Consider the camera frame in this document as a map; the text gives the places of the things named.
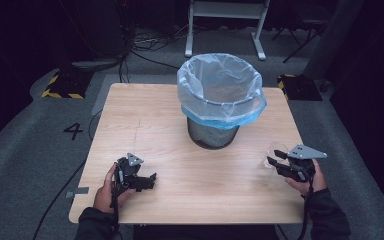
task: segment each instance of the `human hand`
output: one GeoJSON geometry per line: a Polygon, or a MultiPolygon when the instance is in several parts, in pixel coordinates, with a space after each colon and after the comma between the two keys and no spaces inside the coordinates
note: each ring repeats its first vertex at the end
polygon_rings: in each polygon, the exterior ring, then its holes
{"type": "MultiPolygon", "coordinates": [[[[314,180],[313,180],[313,189],[314,189],[314,192],[317,192],[327,188],[327,183],[317,160],[313,159],[313,164],[316,170],[316,173],[314,174],[314,180]]],[[[301,182],[295,181],[292,178],[285,178],[285,182],[287,182],[291,187],[298,190],[302,196],[306,196],[310,188],[309,182],[301,183],[301,182]]]]}
{"type": "MultiPolygon", "coordinates": [[[[111,169],[105,175],[104,185],[98,189],[95,195],[95,201],[93,207],[106,213],[114,213],[114,209],[110,207],[112,199],[112,190],[113,190],[113,181],[114,172],[116,169],[116,164],[114,163],[111,169]]],[[[136,192],[135,189],[128,189],[124,193],[118,196],[118,206],[121,207],[123,203],[136,192]]]]}

